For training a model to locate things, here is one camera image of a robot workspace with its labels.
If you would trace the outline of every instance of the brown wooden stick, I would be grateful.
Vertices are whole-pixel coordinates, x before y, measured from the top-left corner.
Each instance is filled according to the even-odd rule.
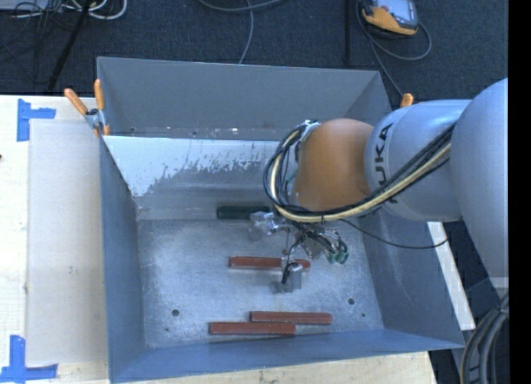
[[[305,259],[295,259],[303,269],[309,269],[311,263]],[[238,269],[277,270],[282,268],[280,257],[252,257],[237,255],[229,258],[229,267]]]
[[[293,323],[210,322],[210,334],[295,335]]]
[[[332,314],[325,312],[264,312],[252,311],[251,321],[254,323],[293,323],[297,325],[330,325]]]

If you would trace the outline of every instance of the black pole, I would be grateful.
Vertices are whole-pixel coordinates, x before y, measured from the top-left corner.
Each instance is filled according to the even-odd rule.
[[[86,16],[89,13],[90,5],[93,3],[94,0],[85,0],[85,4],[83,5],[83,9],[81,10],[81,15],[78,18],[76,25],[74,26],[74,30],[72,30],[72,33],[70,34],[70,38],[68,39],[68,42],[66,43],[61,55],[59,56],[59,59],[57,60],[56,67],[54,68],[53,72],[50,74],[50,82],[48,83],[48,92],[52,92],[54,86],[56,85],[57,79],[59,79],[59,75],[61,74],[63,67],[65,66],[66,60],[68,59],[68,56],[70,55],[70,51],[72,49],[72,46],[74,45],[74,42],[76,41],[77,35],[79,34],[81,30],[81,26],[83,26],[83,22],[86,19]]]
[[[352,0],[345,0],[345,66],[352,66],[350,58],[350,21],[352,17]]]

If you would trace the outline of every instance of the handheld device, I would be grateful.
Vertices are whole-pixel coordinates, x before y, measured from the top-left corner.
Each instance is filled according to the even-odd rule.
[[[418,30],[413,0],[359,0],[361,17],[382,32],[414,35]]]

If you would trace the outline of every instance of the blue tape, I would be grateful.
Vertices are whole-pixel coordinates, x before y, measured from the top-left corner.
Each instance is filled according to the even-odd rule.
[[[17,141],[27,141],[30,138],[30,119],[53,119],[56,117],[54,109],[32,109],[32,104],[18,99]]]
[[[26,380],[44,380],[56,377],[57,364],[49,367],[26,368],[26,340],[24,338],[12,335],[9,342],[9,366],[2,367],[0,382],[25,384]]]

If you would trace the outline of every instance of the orange clip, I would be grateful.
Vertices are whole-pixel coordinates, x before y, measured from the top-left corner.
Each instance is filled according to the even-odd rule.
[[[411,94],[404,94],[402,97],[402,101],[400,101],[400,108],[402,107],[408,107],[413,104],[413,95]]]
[[[96,104],[98,105],[98,110],[103,111],[105,108],[105,100],[103,97],[103,90],[101,90],[101,80],[96,79],[94,81],[94,97],[96,98]],[[110,125],[104,124],[103,126],[103,135],[110,135]]]
[[[76,109],[81,114],[86,115],[88,113],[89,109],[87,108],[85,103],[81,100],[81,98],[79,96],[77,96],[76,92],[74,92],[70,88],[66,88],[64,93],[65,93],[65,97],[70,100],[72,105],[74,105],[74,107],[76,107]],[[96,136],[100,136],[100,132],[98,131],[97,128],[93,128],[93,130],[94,130],[94,133],[95,133]]]

